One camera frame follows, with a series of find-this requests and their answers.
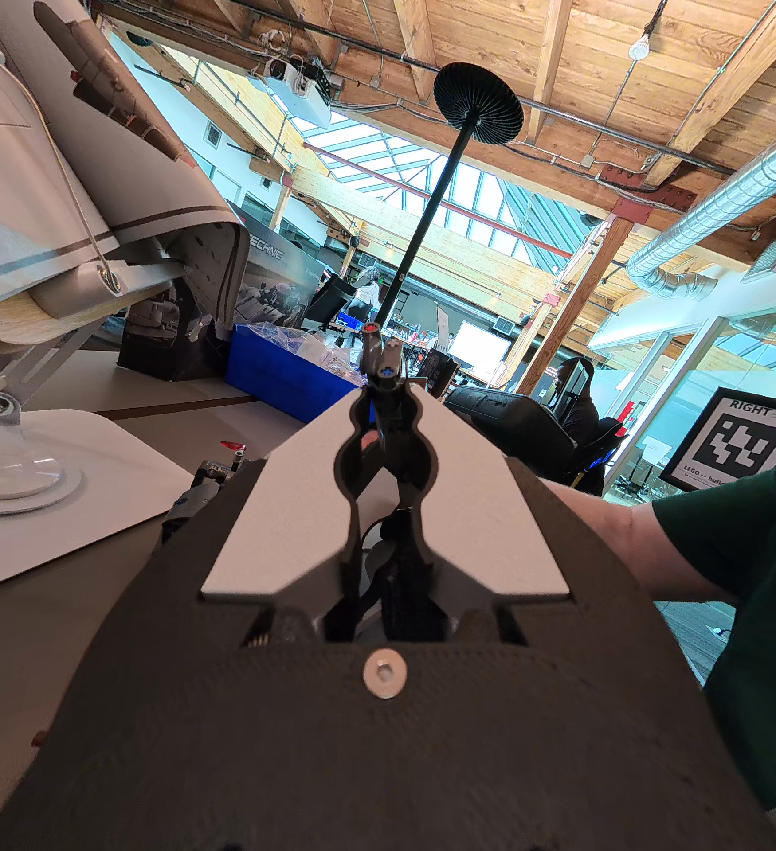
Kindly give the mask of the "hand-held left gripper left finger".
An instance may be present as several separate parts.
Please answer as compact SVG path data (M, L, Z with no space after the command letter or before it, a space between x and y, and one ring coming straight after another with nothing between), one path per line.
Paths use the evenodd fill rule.
M353 390L265 459L202 585L202 598L296 609L330 642L351 642L360 614L361 473L368 388Z

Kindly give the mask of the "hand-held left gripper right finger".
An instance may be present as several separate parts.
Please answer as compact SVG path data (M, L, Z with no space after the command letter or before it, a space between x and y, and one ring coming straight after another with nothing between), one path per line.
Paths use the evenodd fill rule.
M457 625L473 610L566 601L568 583L504 454L420 386L410 397L429 459L415 510L438 608Z

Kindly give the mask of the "large grey lego vehicle model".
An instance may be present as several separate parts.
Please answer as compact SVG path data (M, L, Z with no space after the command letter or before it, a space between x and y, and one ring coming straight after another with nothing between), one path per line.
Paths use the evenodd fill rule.
M226 465L215 461L203 461L194 474L191 486L172 504L161 524L157 542L152 550L155 555L160 548L185 526L193 516L207 505L219 493L227 482L239 471L244 463L246 444L236 441L223 441L222 445L232 450L231 463Z

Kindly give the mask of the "small grey lego connector assembly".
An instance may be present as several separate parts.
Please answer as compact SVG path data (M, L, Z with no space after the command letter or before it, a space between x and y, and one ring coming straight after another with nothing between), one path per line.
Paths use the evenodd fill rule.
M379 429L400 415L404 394L403 342L384 338L381 326L367 322L361 327L362 349L359 361L366 378L373 420Z

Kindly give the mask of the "person's right forearm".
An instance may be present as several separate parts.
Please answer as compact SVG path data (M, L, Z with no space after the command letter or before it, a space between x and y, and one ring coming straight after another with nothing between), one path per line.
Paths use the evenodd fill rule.
M654 601L737 604L698 573L673 546L652 505L617 505L543 480L554 495L613 551Z

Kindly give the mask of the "dark lego set box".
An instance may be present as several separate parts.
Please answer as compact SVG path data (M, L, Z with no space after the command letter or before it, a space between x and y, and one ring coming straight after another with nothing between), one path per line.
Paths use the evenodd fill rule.
M184 275L127 313L118 364L167 381L222 377L235 327L298 330L326 266L231 205L236 221L176 233L166 247Z

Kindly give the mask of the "lego instruction booklet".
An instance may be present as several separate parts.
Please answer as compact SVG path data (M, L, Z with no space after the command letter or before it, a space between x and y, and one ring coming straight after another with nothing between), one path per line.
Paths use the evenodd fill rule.
M0 344L183 279L227 328L249 235L77 2L0 1Z

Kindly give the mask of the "dark printed box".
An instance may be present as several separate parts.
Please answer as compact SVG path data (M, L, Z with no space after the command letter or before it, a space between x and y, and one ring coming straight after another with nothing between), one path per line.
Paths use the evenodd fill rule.
M459 370L459 362L436 348L425 353L414 380L434 398L442 398Z

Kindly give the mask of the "blue plastic bin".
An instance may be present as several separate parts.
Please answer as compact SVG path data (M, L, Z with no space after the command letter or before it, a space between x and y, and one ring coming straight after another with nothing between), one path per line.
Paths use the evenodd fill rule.
M224 381L302 423L309 423L361 388L237 324Z

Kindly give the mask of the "clear plastic bags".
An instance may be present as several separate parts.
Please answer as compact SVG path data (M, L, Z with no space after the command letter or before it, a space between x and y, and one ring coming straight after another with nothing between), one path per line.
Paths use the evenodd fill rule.
M365 383L358 367L351 362L351 347L337 345L318 332L267 322L239 325L237 330L276 360L298 357L353 386L361 387Z

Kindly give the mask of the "white flat board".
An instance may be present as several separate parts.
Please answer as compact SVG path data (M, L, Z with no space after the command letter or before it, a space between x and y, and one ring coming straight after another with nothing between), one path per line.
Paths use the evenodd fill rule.
M0 582L169 510L192 476L106 418L24 412L24 437L53 450L65 478L0 512Z

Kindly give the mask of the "black mesh office chair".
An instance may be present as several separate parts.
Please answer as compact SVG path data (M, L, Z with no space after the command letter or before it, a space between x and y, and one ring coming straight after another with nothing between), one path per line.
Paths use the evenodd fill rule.
M329 274L309 303L300 327L307 331L326 329L353 300L357 286L335 273Z

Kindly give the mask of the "red ceiling pipe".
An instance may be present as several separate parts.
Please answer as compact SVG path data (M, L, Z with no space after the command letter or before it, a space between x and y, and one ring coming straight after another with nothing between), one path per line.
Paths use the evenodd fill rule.
M378 180L378 181L380 181L380 182L382 182L386 185L393 186L394 188L396 188L398 190L402 190L402 191L405 191L409 194L413 194L417 197L421 197L421 198L425 199L426 201L431 200L432 193L427 192L426 190L421 189L417 186L414 186L410 183L407 183L403 180L394 179L393 177L388 176L386 173L381 173L381 172L373 170L372 168L368 168L368 167L366 167L362 164L355 163L355 162L353 162L353 161L351 161L347 158L344 158L344 157L338 155L335 152L327 151L325 149L322 149L322 148L320 148L316 145L310 144L308 142L305 143L305 149L308 150L308 151L314 152L318 156L328 157L331 161L333 161L337 164L340 164L343 167L353 168L353 169L356 170L356 172L358 172L362 175L376 179L376 180ZM570 259L574 256L574 252L562 250L562 249L558 248L557 246L554 246L554 245L552 245L548 242L543 242L539 239L536 239L536 238L524 233L521 230L510 227L507 224L505 224L504 222L500 221L499 219L491 219L489 217L480 215L475 210L467 208L467 207L462 207L462 206L456 205L448 199L443 198L439 202L439 204L441 206L445 207L449 211L455 212L458 215L464 215L469 220L476 221L476 222L478 222L482 225L485 225L485 226L492 228L493 230L498 230L500 232L504 232L505 234L512 236L513 238L515 238L517 240L523 241L523 242L533 246L534 248L538 248L540 250L547 251L548 253L554 254L554 255L561 257L561 258L564 258L564 259Z

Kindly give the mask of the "white ceiling projector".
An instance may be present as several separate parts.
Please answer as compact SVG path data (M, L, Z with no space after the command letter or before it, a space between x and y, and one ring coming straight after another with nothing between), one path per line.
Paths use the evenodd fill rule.
M331 90L318 65L297 56L272 57L266 63L263 79L292 115L321 129L330 127Z

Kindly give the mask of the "metal ventilation duct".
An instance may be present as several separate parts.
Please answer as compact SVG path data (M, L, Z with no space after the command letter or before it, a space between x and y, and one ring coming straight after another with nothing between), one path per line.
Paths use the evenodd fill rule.
M715 278L700 273L672 274L662 265L775 194L776 142L637 251L627 262L629 279L641 291L663 300L704 300L716 287Z

